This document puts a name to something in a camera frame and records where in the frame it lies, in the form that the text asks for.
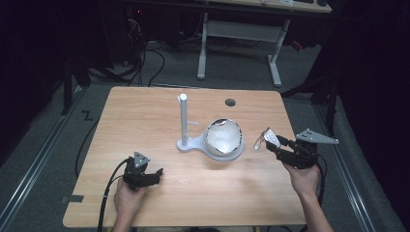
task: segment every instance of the forearm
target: forearm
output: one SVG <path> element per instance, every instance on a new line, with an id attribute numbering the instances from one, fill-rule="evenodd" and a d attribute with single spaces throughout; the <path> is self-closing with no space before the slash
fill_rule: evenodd
<path id="1" fill-rule="evenodd" d="M 322 208 L 317 201 L 316 195 L 300 195 L 302 207 L 307 220 L 307 229 L 310 232 L 334 231 Z"/>
<path id="2" fill-rule="evenodd" d="M 118 215 L 115 220 L 113 232 L 129 232 L 131 229 L 132 217 L 130 216 L 120 216 Z"/>

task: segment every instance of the stand base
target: stand base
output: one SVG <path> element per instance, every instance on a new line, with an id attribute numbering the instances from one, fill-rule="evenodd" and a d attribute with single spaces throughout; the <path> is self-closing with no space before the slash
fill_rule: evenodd
<path id="1" fill-rule="evenodd" d="M 216 161 L 221 161 L 221 162 L 235 160 L 237 157 L 241 155 L 241 153 L 244 151 L 244 148 L 245 148 L 244 138 L 242 138 L 241 145 L 235 151 L 233 151 L 231 155 L 227 157 L 220 157 L 208 151 L 204 141 L 205 141 L 204 135 L 203 133 L 201 133 L 201 135 L 197 136 L 196 138 L 188 138 L 187 146 L 182 145 L 182 139 L 179 139 L 177 141 L 177 147 L 183 153 L 190 152 L 192 150 L 197 150 L 197 151 L 204 153 L 209 158 L 216 160 Z"/>

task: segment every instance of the person's right hand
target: person's right hand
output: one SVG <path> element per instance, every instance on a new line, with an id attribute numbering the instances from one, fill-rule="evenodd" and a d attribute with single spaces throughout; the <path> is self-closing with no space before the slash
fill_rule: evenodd
<path id="1" fill-rule="evenodd" d="M 297 169 L 286 163 L 282 164 L 289 172 L 292 187 L 299 196 L 316 195 L 317 183 L 319 182 L 320 178 L 320 170 L 317 165 L 314 165 L 311 168 Z"/>

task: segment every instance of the wooden table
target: wooden table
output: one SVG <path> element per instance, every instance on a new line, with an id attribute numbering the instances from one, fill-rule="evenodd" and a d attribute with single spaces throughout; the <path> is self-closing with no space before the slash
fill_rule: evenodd
<path id="1" fill-rule="evenodd" d="M 179 152 L 177 96 L 182 93 L 188 95 L 189 121 L 199 123 L 189 125 L 189 136 L 198 136 L 218 118 L 238 123 L 245 150 L 237 159 L 217 162 L 200 152 Z M 225 105 L 226 99 L 236 105 Z M 253 150 L 267 127 L 294 139 L 278 92 L 114 87 L 73 191 L 84 198 L 69 204 L 64 224 L 97 227 L 107 181 L 134 151 L 151 159 L 146 173 L 164 170 L 160 184 L 149 187 L 134 226 L 304 224 L 287 171 L 264 146 Z M 111 186 L 104 226 L 112 226 L 116 218 L 112 199 L 116 186 Z"/>

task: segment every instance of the white pole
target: white pole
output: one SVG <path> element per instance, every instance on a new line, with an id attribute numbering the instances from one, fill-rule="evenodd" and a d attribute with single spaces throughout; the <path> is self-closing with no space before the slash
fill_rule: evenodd
<path id="1" fill-rule="evenodd" d="M 182 145 L 188 145 L 188 133 L 187 133 L 187 95 L 181 94 L 179 97 L 181 105 L 181 134 L 182 134 Z"/>

